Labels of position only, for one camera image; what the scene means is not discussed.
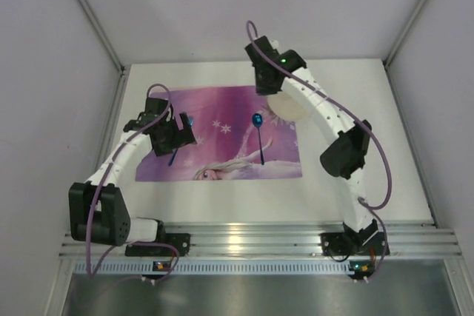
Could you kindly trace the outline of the blue metal fork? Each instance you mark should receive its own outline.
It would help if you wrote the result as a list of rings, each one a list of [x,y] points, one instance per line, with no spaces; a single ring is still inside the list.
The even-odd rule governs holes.
[[[187,120],[188,120],[189,126],[191,127],[191,126],[193,125],[194,117],[192,117],[192,116],[190,115]],[[171,166],[173,165],[173,162],[174,162],[174,160],[175,160],[175,158],[176,158],[177,152],[178,152],[178,148],[176,148],[176,149],[174,150],[173,154],[172,154],[171,157],[170,157],[170,160],[169,160],[168,163],[167,163],[167,165],[168,165],[169,167],[171,167]]]

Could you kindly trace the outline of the cream round plate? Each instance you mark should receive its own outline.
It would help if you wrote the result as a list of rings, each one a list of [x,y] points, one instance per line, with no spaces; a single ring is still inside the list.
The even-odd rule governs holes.
[[[302,105],[285,92],[267,96],[267,106],[285,121],[299,121],[308,117],[313,111],[309,105]]]

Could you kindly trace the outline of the blue metal spoon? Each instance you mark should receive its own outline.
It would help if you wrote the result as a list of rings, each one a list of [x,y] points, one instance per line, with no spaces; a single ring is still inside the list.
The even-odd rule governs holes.
[[[258,133],[258,144],[259,144],[259,152],[260,152],[260,161],[261,165],[265,164],[264,160],[264,150],[263,150],[263,145],[261,141],[261,126],[263,125],[263,117],[260,113],[254,113],[252,116],[252,123],[253,126],[257,129]]]

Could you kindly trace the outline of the purple printed placemat cloth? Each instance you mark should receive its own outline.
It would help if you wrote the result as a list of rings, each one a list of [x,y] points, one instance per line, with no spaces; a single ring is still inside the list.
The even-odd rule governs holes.
[[[196,144],[170,156],[148,154],[138,165],[138,182],[260,180],[300,178],[296,126],[275,115],[252,86],[201,87],[171,92],[176,112],[194,117]],[[252,116],[263,117],[261,165],[257,129]]]

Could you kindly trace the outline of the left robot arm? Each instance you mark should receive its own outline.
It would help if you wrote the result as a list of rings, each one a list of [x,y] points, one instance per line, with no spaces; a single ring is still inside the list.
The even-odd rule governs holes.
[[[99,169],[84,183],[70,187],[73,240],[108,246],[163,241],[163,223],[132,217],[124,189],[134,182],[138,165],[148,154],[171,155],[195,143],[187,113],[176,114],[168,100],[147,98],[144,111],[125,124],[116,147]]]

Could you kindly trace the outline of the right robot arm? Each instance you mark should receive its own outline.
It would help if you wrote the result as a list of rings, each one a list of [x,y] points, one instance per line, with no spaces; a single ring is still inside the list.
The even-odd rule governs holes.
[[[329,146],[319,161],[327,174],[340,181],[337,201],[344,231],[365,244],[378,231],[375,218],[359,202],[359,198],[366,196],[364,158],[369,144],[368,133],[323,97],[324,91],[296,51],[280,54],[266,36],[257,38],[244,50],[255,70],[257,94],[288,95],[321,130]]]

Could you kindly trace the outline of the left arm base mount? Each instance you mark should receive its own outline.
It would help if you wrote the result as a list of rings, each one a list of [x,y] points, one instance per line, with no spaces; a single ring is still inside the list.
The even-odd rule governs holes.
[[[125,249],[127,257],[183,257],[188,254],[191,245],[189,233],[167,233],[161,242],[135,242]]]

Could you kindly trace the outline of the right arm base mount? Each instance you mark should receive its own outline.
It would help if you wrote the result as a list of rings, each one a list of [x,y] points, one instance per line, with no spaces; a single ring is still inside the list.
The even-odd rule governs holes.
[[[377,232],[365,244],[352,241],[349,235],[343,232],[325,232],[320,238],[323,255],[336,260],[357,256],[381,257],[383,252],[385,255],[390,254],[388,242],[382,232]]]

